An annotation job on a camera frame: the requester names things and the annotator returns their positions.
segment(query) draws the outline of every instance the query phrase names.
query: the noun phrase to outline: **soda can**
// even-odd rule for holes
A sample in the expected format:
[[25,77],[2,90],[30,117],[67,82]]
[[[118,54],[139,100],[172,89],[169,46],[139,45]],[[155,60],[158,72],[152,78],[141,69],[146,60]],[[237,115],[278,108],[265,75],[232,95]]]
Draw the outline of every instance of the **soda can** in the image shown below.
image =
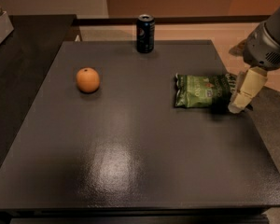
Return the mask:
[[149,53],[154,48],[155,19],[148,15],[140,15],[137,20],[137,50]]

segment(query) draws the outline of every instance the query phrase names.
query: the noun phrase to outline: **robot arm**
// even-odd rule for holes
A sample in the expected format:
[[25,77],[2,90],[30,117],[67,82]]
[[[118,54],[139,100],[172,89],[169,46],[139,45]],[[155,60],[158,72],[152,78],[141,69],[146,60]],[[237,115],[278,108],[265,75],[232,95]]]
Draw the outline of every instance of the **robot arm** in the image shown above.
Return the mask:
[[244,110],[265,85],[267,72],[280,68],[280,8],[248,36],[243,58],[251,68],[238,75],[229,104],[232,113]]

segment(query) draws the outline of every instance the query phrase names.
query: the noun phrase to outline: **orange fruit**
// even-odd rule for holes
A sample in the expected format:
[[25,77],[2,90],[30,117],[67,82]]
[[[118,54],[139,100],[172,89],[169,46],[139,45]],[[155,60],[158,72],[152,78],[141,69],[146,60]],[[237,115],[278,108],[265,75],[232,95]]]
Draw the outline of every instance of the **orange fruit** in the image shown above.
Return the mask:
[[90,93],[99,88],[100,77],[94,69],[86,67],[77,72],[76,83],[81,91]]

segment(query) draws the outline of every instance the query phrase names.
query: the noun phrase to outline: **floor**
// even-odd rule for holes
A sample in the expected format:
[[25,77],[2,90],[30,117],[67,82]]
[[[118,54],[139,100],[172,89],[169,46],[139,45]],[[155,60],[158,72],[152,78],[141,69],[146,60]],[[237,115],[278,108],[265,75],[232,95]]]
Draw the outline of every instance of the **floor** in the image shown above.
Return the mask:
[[[211,39],[227,71],[237,75],[249,66],[241,56],[231,54],[231,49],[258,26],[257,23],[217,24],[157,24],[155,40]],[[76,34],[73,28],[68,36]],[[83,41],[135,40],[135,25],[83,26],[79,28]],[[280,172],[280,69],[269,72],[266,87],[254,98],[250,112],[259,133]],[[270,223],[280,224],[280,208],[266,212]]]

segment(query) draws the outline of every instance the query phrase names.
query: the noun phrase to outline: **green bag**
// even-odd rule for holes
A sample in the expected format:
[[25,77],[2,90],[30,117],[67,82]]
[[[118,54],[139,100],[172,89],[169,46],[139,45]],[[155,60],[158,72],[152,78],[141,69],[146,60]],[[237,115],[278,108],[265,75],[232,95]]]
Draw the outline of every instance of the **green bag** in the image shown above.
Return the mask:
[[178,87],[175,106],[226,108],[235,89],[236,77],[231,74],[196,77],[176,74]]

